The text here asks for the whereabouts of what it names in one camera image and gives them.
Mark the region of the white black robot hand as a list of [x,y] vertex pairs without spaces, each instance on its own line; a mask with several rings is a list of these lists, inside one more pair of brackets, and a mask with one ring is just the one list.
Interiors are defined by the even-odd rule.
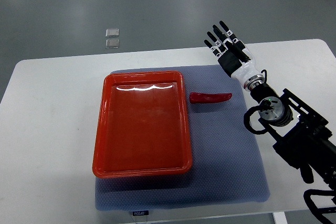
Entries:
[[238,80],[245,90],[254,89],[263,83],[263,74],[255,68],[253,55],[222,20],[219,24],[225,32],[213,25],[213,32],[217,38],[210,31],[207,32],[208,37],[217,47],[207,39],[204,40],[204,44],[218,58],[219,65],[229,77]]

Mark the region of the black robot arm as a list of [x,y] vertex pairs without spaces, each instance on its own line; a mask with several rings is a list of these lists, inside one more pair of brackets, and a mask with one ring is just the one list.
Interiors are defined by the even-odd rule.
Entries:
[[316,171],[331,189],[326,194],[334,196],[335,145],[328,121],[289,90],[279,96],[267,83],[267,71],[256,69],[254,56],[223,21],[207,35],[204,43],[219,65],[258,103],[244,114],[245,128],[255,135],[269,133],[276,153],[300,170],[305,183],[313,183]]

